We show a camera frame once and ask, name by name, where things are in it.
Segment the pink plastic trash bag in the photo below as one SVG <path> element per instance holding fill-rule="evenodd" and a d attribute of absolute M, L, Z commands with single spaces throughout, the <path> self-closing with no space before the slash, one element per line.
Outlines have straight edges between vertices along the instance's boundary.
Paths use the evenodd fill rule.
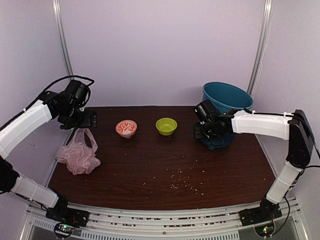
<path fill-rule="evenodd" d="M 60 148 L 57 162 L 65 164 L 74 176 L 89 175 L 101 165 L 96 157 L 98 145 L 88 128 L 79 128 L 74 132 L 71 141 Z"/>

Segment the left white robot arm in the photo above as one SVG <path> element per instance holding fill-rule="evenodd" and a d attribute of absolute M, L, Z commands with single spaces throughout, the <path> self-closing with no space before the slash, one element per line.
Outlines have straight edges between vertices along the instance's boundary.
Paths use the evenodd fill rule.
<path fill-rule="evenodd" d="M 62 130 L 87 129 L 97 126 L 97 112 L 84 107 L 86 96 L 47 91 L 0 130 L 0 192 L 20 195 L 47 208 L 61 222 L 72 218 L 72 211 L 60 202 L 56 192 L 14 170 L 7 161 L 10 153 L 26 137 L 53 119 Z"/>

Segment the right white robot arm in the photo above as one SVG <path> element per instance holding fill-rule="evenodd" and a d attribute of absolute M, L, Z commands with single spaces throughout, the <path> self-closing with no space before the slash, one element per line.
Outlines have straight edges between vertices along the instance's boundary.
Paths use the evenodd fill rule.
<path fill-rule="evenodd" d="M 287 191 L 294 186 L 311 161 L 314 136 L 302 110 L 294 113 L 259 113 L 248 109 L 217 109 L 197 105 L 193 108 L 199 122 L 194 124 L 197 139 L 215 139 L 226 134 L 254 134 L 288 141 L 288 155 L 281 172 L 256 210 L 259 220 L 268 220 Z"/>

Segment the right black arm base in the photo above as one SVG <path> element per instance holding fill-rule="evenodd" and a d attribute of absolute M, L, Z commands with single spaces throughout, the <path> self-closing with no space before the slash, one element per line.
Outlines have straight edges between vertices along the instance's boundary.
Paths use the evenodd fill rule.
<path fill-rule="evenodd" d="M 282 211 L 263 209 L 262 207 L 241 210 L 239 218 L 243 227 L 254 227 L 255 233 L 262 238 L 271 237 L 276 232 L 275 219 L 282 217 Z"/>

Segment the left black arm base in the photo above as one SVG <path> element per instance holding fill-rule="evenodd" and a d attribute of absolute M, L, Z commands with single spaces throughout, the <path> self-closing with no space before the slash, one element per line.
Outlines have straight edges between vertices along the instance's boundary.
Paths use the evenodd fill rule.
<path fill-rule="evenodd" d="M 42 206 L 42 209 L 46 212 L 47 219 L 57 222 L 53 227 L 53 233 L 59 239 L 69 238 L 76 229 L 86 227 L 90 216 L 88 211 L 69 207 L 63 208 L 62 211 L 56 207 Z"/>

